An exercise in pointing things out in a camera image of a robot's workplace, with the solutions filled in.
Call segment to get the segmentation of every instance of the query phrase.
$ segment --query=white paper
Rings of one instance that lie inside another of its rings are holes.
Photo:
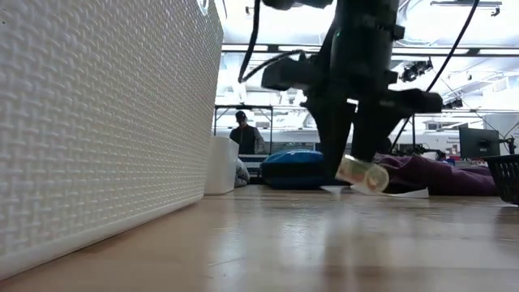
[[[367,187],[362,184],[354,184],[351,186],[351,189],[354,191],[358,191],[364,195],[386,195],[393,198],[411,198],[411,199],[428,199],[429,198],[429,189],[425,188],[419,191],[410,191],[401,194],[386,194],[383,192],[374,192],[370,191]]]

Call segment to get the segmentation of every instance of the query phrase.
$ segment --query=gray cloth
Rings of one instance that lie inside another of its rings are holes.
[[[260,130],[257,127],[254,128],[254,153],[263,153],[265,152],[265,140],[260,134]]]
[[[234,187],[245,187],[251,181],[249,171],[245,163],[239,158],[236,159],[236,176],[234,177]]]

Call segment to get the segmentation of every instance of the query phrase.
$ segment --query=blue cushion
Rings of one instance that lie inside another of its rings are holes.
[[[263,161],[264,164],[274,163],[322,163],[323,153],[312,150],[283,150],[276,152]]]

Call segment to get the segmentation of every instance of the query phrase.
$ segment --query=wooden table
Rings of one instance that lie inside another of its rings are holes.
[[[13,291],[519,290],[519,208],[250,186],[0,283]]]

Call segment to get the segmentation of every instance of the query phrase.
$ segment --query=purple fabric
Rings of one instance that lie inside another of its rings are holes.
[[[424,157],[377,155],[375,163],[389,173],[388,193],[429,188],[431,195],[497,195],[494,179],[485,167],[454,168]]]

